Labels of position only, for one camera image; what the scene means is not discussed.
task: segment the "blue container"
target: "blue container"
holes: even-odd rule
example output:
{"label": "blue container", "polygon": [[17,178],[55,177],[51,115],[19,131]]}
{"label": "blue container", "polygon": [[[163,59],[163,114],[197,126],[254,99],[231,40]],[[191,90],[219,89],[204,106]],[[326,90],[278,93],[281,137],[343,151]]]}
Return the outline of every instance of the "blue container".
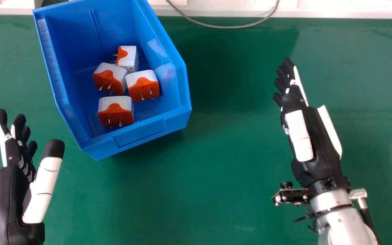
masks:
{"label": "blue container", "polygon": [[[76,0],[33,11],[56,105],[80,149],[96,160],[185,128],[192,107],[184,61],[146,0]],[[136,45],[161,96],[134,103],[136,123],[104,128],[93,83],[119,45]]]}

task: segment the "green tabletop surface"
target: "green tabletop surface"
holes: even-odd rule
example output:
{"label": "green tabletop surface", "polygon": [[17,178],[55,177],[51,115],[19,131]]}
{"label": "green tabletop surface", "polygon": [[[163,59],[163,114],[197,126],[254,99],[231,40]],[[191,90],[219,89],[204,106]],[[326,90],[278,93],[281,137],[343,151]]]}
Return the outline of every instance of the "green tabletop surface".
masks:
{"label": "green tabletop surface", "polygon": [[94,161],[56,108],[33,17],[0,16],[0,108],[9,121],[26,115],[36,165],[48,139],[66,143],[45,244],[316,245],[309,222],[292,223],[303,208],[271,201],[294,180],[272,101],[284,57],[298,65],[310,104],[327,105],[344,174],[367,189],[380,239],[392,244],[392,20],[285,18],[241,30],[161,21],[188,68],[188,126]]}

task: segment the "robotic hand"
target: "robotic hand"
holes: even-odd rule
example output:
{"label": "robotic hand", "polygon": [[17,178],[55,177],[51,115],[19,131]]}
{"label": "robotic hand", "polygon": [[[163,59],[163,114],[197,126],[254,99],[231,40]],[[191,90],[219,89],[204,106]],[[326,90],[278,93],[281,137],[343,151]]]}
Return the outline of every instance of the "robotic hand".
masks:
{"label": "robotic hand", "polygon": [[0,110],[0,245],[41,245],[45,242],[42,220],[61,166],[64,143],[50,140],[36,172],[32,158],[37,143],[19,114],[7,127],[7,114]]}
{"label": "robotic hand", "polygon": [[[319,235],[319,245],[380,244],[365,203],[364,189],[352,190],[343,175],[342,147],[325,106],[310,107],[296,65],[288,58],[278,67],[273,99],[280,107],[280,121],[293,151],[291,169],[302,188],[281,183],[273,196],[277,207],[303,205],[313,220],[311,231]],[[352,204],[357,200],[362,219]]]}

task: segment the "black knob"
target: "black knob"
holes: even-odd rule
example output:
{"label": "black knob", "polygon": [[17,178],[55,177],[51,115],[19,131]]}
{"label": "black knob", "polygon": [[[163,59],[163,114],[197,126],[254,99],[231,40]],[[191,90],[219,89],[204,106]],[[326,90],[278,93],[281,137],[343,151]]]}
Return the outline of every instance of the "black knob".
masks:
{"label": "black knob", "polygon": [[293,183],[291,181],[282,182],[280,183],[280,187],[282,189],[291,189],[293,188]]}

